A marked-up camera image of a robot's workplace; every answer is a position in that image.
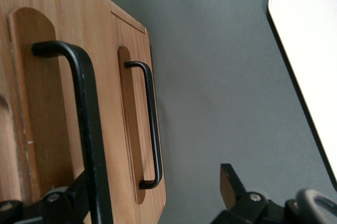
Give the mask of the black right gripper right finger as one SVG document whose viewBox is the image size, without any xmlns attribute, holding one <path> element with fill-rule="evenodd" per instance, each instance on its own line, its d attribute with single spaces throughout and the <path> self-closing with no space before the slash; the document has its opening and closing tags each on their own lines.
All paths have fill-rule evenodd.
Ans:
<svg viewBox="0 0 337 224">
<path fill-rule="evenodd" d="M 300 223 L 295 200 L 279 206 L 260 193 L 247 191 L 231 164 L 221 164 L 220 193 L 226 209 L 213 223 Z"/>
</svg>

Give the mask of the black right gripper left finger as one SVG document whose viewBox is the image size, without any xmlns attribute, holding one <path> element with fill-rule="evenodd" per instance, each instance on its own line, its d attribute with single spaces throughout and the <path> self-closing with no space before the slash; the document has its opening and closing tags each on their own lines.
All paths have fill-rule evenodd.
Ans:
<svg viewBox="0 0 337 224">
<path fill-rule="evenodd" d="M 52 190 L 30 206 L 19 200 L 1 202 L 1 223 L 83 223 L 88 214 L 85 171 L 70 186 Z"/>
</svg>

